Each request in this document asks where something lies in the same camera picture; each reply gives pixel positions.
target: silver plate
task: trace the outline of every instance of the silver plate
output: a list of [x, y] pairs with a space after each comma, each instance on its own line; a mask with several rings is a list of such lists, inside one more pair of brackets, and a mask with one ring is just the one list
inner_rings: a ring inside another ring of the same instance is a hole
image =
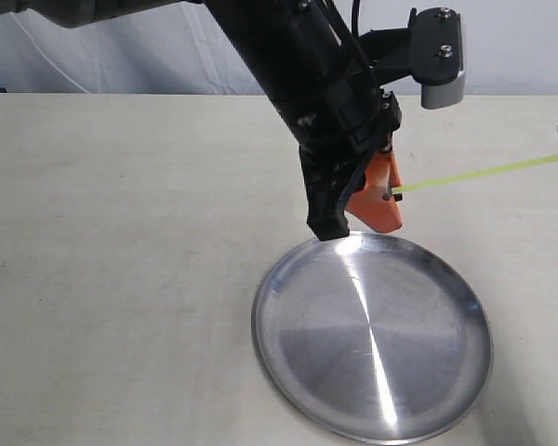
[[488, 323], [470, 286], [391, 236], [357, 232], [295, 248], [259, 288], [252, 323], [281, 393], [351, 439], [434, 437], [471, 408], [490, 373]]

